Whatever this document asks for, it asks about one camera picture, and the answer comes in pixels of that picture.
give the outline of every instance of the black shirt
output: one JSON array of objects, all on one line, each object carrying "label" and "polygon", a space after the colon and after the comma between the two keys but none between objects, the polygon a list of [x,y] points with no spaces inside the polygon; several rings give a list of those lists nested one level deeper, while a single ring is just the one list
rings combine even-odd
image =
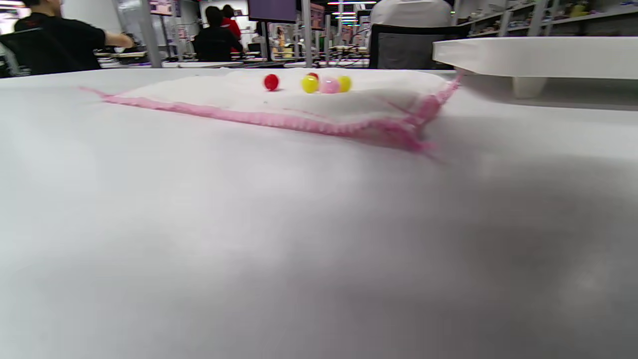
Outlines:
[{"label": "black shirt", "polygon": [[32,13],[18,20],[13,28],[16,31],[23,31],[36,27],[41,27],[51,34],[83,70],[101,68],[93,50],[104,47],[107,37],[104,30],[82,21],[62,19],[43,13]]},{"label": "black shirt", "polygon": [[202,29],[195,37],[193,46],[200,61],[230,61],[230,49],[244,50],[235,35],[223,27]]}]

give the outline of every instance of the white cloth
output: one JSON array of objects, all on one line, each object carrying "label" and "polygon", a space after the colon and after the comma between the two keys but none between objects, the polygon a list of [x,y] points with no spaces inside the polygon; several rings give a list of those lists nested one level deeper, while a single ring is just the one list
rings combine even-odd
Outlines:
[{"label": "white cloth", "polygon": [[333,95],[307,94],[301,80],[308,69],[276,72],[279,91],[268,92],[263,79],[272,70],[236,71],[225,76],[194,76],[170,80],[120,94],[161,103],[188,103],[236,112],[298,116],[334,124],[367,119],[401,119],[418,109],[428,95],[445,89],[448,82],[436,75],[412,71],[314,69],[320,78],[348,75],[352,90]]},{"label": "white cloth", "polygon": [[372,8],[371,21],[403,27],[451,26],[451,11],[444,0],[381,0]]}]

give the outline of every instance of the red bead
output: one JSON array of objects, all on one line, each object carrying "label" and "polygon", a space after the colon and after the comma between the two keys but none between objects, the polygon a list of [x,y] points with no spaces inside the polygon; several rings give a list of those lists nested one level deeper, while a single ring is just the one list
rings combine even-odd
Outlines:
[{"label": "red bead", "polygon": [[275,91],[279,87],[279,77],[271,73],[263,80],[263,85],[268,91]]}]

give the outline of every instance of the woman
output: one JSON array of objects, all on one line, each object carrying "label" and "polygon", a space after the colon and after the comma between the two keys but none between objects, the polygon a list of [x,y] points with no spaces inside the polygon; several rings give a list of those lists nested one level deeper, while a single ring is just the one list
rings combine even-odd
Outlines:
[{"label": "woman", "polygon": [[202,29],[193,40],[199,61],[230,61],[230,49],[244,51],[235,35],[229,29],[221,27],[224,15],[219,8],[209,6],[205,14],[209,27]]},{"label": "woman", "polygon": [[222,14],[224,15],[224,20],[221,22],[221,27],[227,27],[235,37],[241,41],[241,30],[237,25],[237,21],[233,20],[235,17],[235,9],[230,5],[224,5],[223,9],[221,9]]}]

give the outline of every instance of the pink bead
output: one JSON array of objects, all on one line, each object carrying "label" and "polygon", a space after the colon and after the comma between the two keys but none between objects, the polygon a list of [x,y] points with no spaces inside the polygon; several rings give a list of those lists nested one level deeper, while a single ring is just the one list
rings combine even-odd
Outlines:
[{"label": "pink bead", "polygon": [[341,91],[341,85],[339,81],[334,77],[322,77],[321,84],[319,85],[319,92],[321,93],[339,93]]}]

